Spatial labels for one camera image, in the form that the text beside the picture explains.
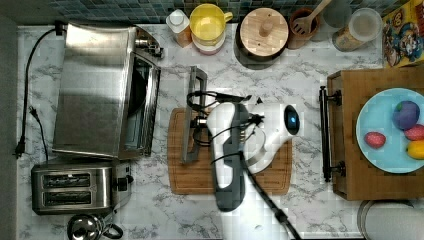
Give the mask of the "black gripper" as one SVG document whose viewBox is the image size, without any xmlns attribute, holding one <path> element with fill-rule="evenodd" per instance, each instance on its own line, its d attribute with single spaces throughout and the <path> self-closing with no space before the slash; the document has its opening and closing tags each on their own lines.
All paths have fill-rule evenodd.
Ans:
<svg viewBox="0 0 424 240">
<path fill-rule="evenodd" d="M 206 128 L 207 127 L 207 117 L 206 116 L 192 116 L 189 121 L 189 127 L 190 128 Z"/>
</svg>

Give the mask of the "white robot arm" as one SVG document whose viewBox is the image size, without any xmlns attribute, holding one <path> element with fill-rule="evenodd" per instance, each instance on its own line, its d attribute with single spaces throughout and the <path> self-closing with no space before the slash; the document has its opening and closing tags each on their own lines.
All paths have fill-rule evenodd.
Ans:
<svg viewBox="0 0 424 240">
<path fill-rule="evenodd" d="M 253 192 L 273 205 L 253 175 L 265 170 L 301 127 L 294 106 L 250 104 L 249 99 L 212 91 L 187 96 L 188 106 L 206 120 L 214 194 L 222 212 L 238 209 Z"/>
</svg>

